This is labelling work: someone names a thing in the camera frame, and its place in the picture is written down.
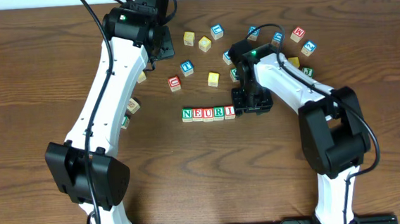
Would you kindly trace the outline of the red letter E block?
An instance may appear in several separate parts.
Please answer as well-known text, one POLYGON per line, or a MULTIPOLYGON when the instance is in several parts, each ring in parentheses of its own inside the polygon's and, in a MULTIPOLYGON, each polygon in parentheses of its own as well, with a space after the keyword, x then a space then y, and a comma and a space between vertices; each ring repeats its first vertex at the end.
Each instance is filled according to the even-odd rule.
POLYGON ((204 121, 204 117, 203 117, 203 109, 202 108, 193 108, 192 109, 192 117, 193 117, 193 121, 199 121, 199 122, 203 122, 204 121))

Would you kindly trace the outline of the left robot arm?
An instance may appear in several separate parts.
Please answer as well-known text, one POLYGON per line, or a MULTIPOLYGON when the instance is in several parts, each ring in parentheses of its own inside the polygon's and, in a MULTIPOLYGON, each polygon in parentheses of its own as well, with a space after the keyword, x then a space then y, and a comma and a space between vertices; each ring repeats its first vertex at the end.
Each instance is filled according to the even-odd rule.
POLYGON ((123 204, 130 169, 116 158, 118 139, 138 77, 174 56, 167 10, 175 1, 121 1, 94 19, 103 38, 94 81, 64 143, 50 142, 45 152, 59 191, 87 213, 86 224, 132 224, 123 204))

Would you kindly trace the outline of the green letter N block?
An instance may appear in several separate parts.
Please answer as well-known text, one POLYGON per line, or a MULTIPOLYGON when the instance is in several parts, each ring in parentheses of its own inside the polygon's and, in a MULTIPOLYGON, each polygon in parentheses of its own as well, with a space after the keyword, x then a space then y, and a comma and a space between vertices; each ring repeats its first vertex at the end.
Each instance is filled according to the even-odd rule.
POLYGON ((192 122, 193 121, 193 109, 192 108, 183 108, 182 109, 182 122, 192 122))

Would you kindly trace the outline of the green letter R block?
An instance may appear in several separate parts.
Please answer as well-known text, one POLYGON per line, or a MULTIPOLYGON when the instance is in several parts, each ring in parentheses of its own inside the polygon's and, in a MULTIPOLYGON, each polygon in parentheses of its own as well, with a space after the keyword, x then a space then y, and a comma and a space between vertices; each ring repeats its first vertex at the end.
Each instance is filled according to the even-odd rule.
POLYGON ((213 108, 214 121, 225 119, 225 109, 223 106, 215 106, 213 108))

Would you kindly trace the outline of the red letter I block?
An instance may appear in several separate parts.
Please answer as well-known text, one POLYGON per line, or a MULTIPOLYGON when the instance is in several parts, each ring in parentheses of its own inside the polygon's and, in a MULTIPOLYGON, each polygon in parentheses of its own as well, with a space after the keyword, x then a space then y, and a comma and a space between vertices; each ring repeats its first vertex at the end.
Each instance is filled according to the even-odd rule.
POLYGON ((234 106, 224 106, 224 116, 225 119, 235 119, 236 115, 234 106))

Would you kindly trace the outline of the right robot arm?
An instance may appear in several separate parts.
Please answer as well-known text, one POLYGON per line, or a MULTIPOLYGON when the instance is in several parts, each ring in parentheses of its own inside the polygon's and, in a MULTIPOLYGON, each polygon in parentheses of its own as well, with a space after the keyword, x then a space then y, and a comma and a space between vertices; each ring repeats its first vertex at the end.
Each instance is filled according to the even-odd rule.
POLYGON ((333 89, 289 63, 276 46, 258 48, 245 39, 227 52, 239 88, 232 90, 237 115, 265 113, 276 95, 298 115, 305 159, 318 174, 319 224, 353 224, 354 180, 370 150, 370 132, 349 87, 333 89))

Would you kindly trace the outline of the blue letter P block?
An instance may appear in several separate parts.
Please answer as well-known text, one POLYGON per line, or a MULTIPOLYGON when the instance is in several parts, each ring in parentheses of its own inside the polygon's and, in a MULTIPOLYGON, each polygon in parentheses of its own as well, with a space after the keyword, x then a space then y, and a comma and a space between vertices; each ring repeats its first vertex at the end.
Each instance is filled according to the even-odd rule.
POLYGON ((224 60, 224 62, 227 64, 227 65, 230 65, 232 62, 231 62, 231 59, 230 59, 230 55, 228 55, 228 51, 225 51, 224 52, 224 54, 223 54, 223 60, 224 60))

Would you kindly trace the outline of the yellow letter S block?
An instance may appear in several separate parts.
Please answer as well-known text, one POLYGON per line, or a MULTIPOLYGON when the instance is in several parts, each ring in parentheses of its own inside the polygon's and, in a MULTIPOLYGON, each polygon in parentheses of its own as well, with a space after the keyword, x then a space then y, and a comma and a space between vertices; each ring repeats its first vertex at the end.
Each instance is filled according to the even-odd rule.
POLYGON ((220 74, 215 72, 210 72, 208 74, 208 86, 217 87, 220 79, 220 74))

